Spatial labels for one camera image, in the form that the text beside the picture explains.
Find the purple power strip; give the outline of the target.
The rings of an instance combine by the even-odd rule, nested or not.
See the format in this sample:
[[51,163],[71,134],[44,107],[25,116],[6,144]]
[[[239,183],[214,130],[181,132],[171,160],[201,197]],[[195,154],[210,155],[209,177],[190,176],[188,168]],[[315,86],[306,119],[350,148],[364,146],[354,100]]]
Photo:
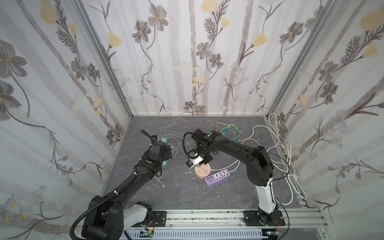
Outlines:
[[207,186],[215,185],[231,176],[231,172],[228,169],[221,170],[212,175],[204,178]]

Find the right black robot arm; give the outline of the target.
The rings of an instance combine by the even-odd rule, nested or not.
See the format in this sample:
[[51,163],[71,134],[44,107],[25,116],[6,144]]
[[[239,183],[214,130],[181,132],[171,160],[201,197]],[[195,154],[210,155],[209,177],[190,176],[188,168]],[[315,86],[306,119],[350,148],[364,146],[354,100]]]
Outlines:
[[274,166],[267,150],[262,146],[249,147],[228,139],[217,131],[203,132],[200,129],[186,132],[182,138],[183,151],[188,157],[186,165],[192,168],[207,164],[218,152],[225,153],[246,166],[249,181],[256,186],[259,199],[258,221],[271,226],[280,220],[277,200],[274,196]]

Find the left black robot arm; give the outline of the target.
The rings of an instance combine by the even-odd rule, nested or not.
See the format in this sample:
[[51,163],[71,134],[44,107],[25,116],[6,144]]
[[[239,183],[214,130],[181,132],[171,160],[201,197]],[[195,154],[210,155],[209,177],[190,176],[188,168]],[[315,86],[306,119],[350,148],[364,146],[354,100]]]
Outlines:
[[95,196],[88,209],[82,213],[70,228],[72,240],[118,240],[126,227],[124,226],[124,209],[126,203],[137,191],[149,182],[157,173],[162,172],[163,161],[172,158],[169,145],[160,141],[158,136],[140,132],[151,141],[133,167],[133,173],[117,188],[105,196]]

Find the round pink power socket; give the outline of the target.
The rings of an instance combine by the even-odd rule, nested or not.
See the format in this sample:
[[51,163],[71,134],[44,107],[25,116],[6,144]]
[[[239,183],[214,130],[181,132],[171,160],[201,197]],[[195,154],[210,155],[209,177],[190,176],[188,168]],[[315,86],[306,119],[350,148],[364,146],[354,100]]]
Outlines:
[[201,165],[196,165],[194,167],[194,170],[198,178],[204,179],[205,177],[210,175],[212,168],[210,164],[201,164]]

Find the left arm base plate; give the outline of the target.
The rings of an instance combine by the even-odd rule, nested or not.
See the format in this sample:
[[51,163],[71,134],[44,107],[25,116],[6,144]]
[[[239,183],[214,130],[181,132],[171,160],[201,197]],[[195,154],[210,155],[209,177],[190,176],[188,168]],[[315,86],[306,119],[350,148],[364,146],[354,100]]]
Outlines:
[[142,222],[137,222],[131,226],[131,228],[156,228],[165,227],[167,219],[166,211],[154,211],[147,213]]

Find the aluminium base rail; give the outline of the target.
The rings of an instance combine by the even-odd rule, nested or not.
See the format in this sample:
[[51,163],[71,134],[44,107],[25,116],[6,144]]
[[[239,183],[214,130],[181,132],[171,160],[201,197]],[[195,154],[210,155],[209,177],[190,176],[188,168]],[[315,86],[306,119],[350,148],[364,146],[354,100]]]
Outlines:
[[[131,228],[147,213],[166,211],[165,227]],[[247,227],[243,209],[147,210],[135,205],[124,211],[119,240],[333,240],[319,209],[282,210],[284,227]]]

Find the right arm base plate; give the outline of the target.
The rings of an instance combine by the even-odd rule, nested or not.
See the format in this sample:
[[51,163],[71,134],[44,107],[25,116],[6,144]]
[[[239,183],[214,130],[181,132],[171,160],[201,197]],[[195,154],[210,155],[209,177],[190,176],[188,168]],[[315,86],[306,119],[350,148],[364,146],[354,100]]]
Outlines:
[[258,210],[243,211],[243,222],[247,227],[284,227],[286,222],[281,211],[275,211],[271,214]]

